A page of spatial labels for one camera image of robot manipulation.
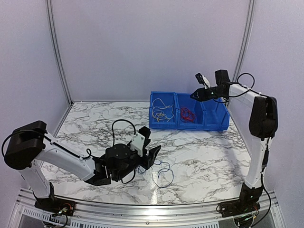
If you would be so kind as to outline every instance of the white backdrop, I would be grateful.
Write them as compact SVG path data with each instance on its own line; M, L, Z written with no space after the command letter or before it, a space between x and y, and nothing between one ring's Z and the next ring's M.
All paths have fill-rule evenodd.
M54 0L74 101L148 100L151 91L193 92L194 75L233 76L248 0Z
M255 76L257 91L277 98L279 129L265 182L268 189L275 189L286 227L300 228L304 224L304 1L256 3L242 71Z
M44 1L0 1L0 142L17 127L43 120L51 133L67 109ZM0 158L0 226L7 227L21 175Z

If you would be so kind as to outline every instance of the marble tabletop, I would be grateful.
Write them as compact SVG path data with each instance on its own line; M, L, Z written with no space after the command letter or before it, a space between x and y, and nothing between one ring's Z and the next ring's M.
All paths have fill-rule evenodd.
M57 139L76 151L101 156L112 146L111 125L116 119L133 122L138 130L149 126L148 102L75 103ZM133 129L128 123L115 124L115 143L128 143ZM250 156L232 120L225 132L153 130L147 149L161 145L157 159L168 162L174 172L157 173L166 164L154 165L144 174L136 173L128 184L92 186L77 176L44 163L42 171L55 193L76 199L121 204L170 205L226 200L239 196L249 169ZM128 181L130 173L124 178Z

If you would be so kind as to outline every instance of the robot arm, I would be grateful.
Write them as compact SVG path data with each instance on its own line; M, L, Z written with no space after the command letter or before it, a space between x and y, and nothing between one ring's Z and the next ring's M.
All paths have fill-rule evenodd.
M245 116L244 109L238 106L228 106L228 111L245 142L251 156L248 175L243 183L238 200L224 202L219 205L219 212L223 217L236 216L242 213L260 209L258 203L263 188L261 174L268 162L269 149L275 132L278 128L276 99L261 95L239 83L230 82L228 72L219 70L215 72L218 86L209 87L206 78L200 73L196 78L205 88L197 89L191 98L204 102L210 99L223 97L232 102L238 101L251 110L250 116ZM240 126L247 124L249 131L241 131Z
M14 130L4 160L8 166L18 170L32 188L37 200L35 207L54 213L65 208L66 204L73 208L75 203L54 196L54 187L44 177L37 160L49 162L86 183L100 186L111 184L111 180L122 180L139 165L149 169L161 149L157 146L146 150L151 132L143 127L128 144L115 144L101 157L84 156L58 142L46 131L46 126L44 122L36 121Z

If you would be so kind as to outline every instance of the red wire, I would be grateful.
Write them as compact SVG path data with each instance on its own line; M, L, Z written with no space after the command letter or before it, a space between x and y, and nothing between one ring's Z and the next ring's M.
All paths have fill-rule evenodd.
M196 116L188 108L183 107L180 109L180 117L185 121L194 122Z

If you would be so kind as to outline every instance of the blue storage bin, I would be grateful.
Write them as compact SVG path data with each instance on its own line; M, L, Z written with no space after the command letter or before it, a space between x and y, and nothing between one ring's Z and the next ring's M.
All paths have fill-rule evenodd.
M168 118L172 117L169 121L157 121L157 118L153 117L153 101L154 106L160 108L172 105L172 108L162 109ZM183 107L195 114L193 121L185 121L181 118ZM217 103L214 100L198 102L191 99L190 94L151 92L149 111L149 127L153 129L224 131L229 127L230 115L223 103Z
M190 98L190 94L176 94L178 105L178 125L181 130L202 130L204 126L204 109L201 102ZM181 109L187 108L195 116L193 121L187 121L181 116Z
M164 104L161 102L161 100L165 104L165 106L171 106L172 108L166 108L162 109L168 118L166 120L157 120L157 118L153 117L153 106L154 107L160 107L164 108ZM176 129L177 126L177 103L176 103L176 94L171 92L151 92L150 96L150 115L149 115L149 127L155 128L155 129ZM158 113L157 109L154 109L154 116L156 113Z
M205 128L208 131L224 131L229 127L230 115L223 103L214 100L202 102L205 112Z

